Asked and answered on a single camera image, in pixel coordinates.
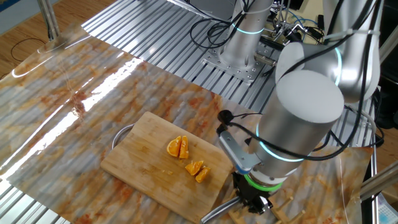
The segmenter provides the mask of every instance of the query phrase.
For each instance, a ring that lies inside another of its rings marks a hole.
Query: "plastic sheet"
[[[0,178],[74,223],[184,222],[100,168],[114,135],[151,111],[217,145],[218,112],[249,111],[80,26],[69,27],[1,80],[0,104]],[[239,122],[255,127],[258,119]],[[243,146],[247,136],[231,132]],[[305,223],[338,217],[359,223],[357,192],[370,152],[349,149],[330,161],[306,162],[274,197],[281,203],[294,195],[286,214],[306,209],[312,216]],[[263,223],[270,214],[246,219]],[[228,216],[218,222],[232,223]]]

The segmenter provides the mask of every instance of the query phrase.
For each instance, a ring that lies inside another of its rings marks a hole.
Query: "orange wedge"
[[[182,136],[181,148],[180,148],[180,159],[188,159],[188,138],[186,136]]]
[[[167,152],[174,157],[178,157],[178,153],[180,152],[181,147],[181,136],[170,141],[169,145],[167,145]]]
[[[198,183],[201,183],[209,174],[210,168],[209,167],[204,167],[200,173],[195,177],[195,180],[197,180]]]
[[[202,165],[203,165],[203,161],[191,162],[185,168],[191,175],[195,175],[199,172],[200,167]]]

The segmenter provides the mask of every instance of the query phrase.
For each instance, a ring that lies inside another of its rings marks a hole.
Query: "wooden cutting board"
[[[189,158],[170,156],[168,143],[184,135],[188,137]],[[211,171],[199,184],[185,166],[202,160]],[[221,149],[146,112],[101,167],[187,220],[199,223],[213,208],[232,164]]]

